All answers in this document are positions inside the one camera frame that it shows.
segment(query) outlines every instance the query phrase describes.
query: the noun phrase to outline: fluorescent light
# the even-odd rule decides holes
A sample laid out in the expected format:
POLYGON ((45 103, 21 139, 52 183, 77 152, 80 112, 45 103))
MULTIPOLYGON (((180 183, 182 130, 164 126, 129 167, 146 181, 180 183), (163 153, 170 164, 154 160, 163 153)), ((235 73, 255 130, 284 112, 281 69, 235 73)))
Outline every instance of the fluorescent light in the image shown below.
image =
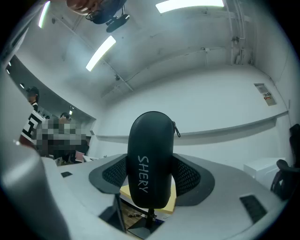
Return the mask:
POLYGON ((86 69, 91 71, 100 58, 116 43, 116 40, 112 36, 109 36, 107 40, 98 48, 95 54, 90 59, 86 69))
POLYGON ((46 16, 46 13, 47 13, 47 10, 48 10, 48 8, 49 8, 49 5, 50 5, 50 1, 47 1, 47 2, 45 3, 45 5, 44 5, 44 8, 43 8, 41 17, 40 17, 39 22, 38 22, 38 26, 39 26, 40 28, 43 27, 44 18, 45 18, 45 16, 46 16))
POLYGON ((222 0, 169 0, 156 4, 156 7, 160 13, 165 13, 178 8, 194 6, 224 7, 224 4, 222 0))

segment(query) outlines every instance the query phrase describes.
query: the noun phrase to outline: white box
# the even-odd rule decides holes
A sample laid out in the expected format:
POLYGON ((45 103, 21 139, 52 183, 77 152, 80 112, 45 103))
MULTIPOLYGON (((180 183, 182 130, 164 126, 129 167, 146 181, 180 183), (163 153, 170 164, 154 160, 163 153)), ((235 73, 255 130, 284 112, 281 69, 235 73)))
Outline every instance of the white box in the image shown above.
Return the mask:
POLYGON ((276 162, 279 159, 285 161, 285 157, 264 157, 256 161, 246 163, 244 164, 244 172, 270 190, 275 174, 279 171, 276 165, 276 162))

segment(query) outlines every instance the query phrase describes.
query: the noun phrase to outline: white ceiling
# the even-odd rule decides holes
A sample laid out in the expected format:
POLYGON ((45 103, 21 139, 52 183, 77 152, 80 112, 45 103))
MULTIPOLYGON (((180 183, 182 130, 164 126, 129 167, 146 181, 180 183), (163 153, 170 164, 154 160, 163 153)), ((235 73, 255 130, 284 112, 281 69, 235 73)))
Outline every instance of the white ceiling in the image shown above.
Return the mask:
MULTIPOLYGON (((30 70, 41 81, 49 81, 51 76, 51 83, 44 82, 49 87, 59 86, 106 102, 131 91, 122 80, 115 81, 116 73, 137 90, 168 75, 207 67, 203 48, 211 49, 207 54, 209 67, 230 63, 232 36, 226 7, 183 8, 160 14, 155 7, 159 2, 162 0, 127 0, 125 12, 130 19, 112 34, 106 33, 105 24, 96 25, 71 12, 64 2, 52 3, 43 29, 37 25, 37 16, 17 56, 22 61, 28 54, 38 59, 43 73, 30 70), (110 35, 116 44, 89 72, 87 63, 110 35)), ((234 5, 231 0, 228 4, 233 35, 239 36, 234 5)), ((245 48, 251 54, 254 27, 249 8, 244 8, 249 13, 245 48)), ((234 45, 234 56, 237 47, 234 45)))

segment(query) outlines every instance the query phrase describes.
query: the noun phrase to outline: black slot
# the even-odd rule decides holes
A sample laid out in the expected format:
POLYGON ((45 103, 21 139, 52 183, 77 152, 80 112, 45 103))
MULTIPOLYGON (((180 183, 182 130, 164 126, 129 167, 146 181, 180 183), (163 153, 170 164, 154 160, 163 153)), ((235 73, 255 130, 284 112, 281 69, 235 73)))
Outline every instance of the black slot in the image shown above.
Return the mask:
POLYGON ((261 205, 254 195, 240 197, 240 201, 251 217, 253 224, 259 221, 267 213, 266 209, 261 205))
POLYGON ((62 175, 63 178, 65 178, 65 177, 71 176, 72 173, 70 173, 70 172, 62 172, 61 175, 62 175))

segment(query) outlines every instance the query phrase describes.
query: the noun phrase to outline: black mesh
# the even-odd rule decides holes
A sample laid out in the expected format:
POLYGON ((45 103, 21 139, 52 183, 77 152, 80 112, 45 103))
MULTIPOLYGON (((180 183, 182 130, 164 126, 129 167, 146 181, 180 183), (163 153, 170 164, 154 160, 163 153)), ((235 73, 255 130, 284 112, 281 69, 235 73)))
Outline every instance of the black mesh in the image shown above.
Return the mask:
POLYGON ((176 195, 180 196, 195 188, 200 182, 200 174, 192 167, 176 159, 172 166, 172 176, 176 184, 176 195))
POLYGON ((254 195, 240 197, 240 201, 246 208, 246 211, 251 217, 253 223, 256 223, 264 215, 267 214, 266 209, 262 206, 262 204, 258 201, 258 199, 254 195))
POLYGON ((117 186, 121 187, 125 178, 127 176, 126 173, 126 158, 117 162, 116 164, 110 166, 106 170, 103 171, 102 177, 105 181, 117 186))

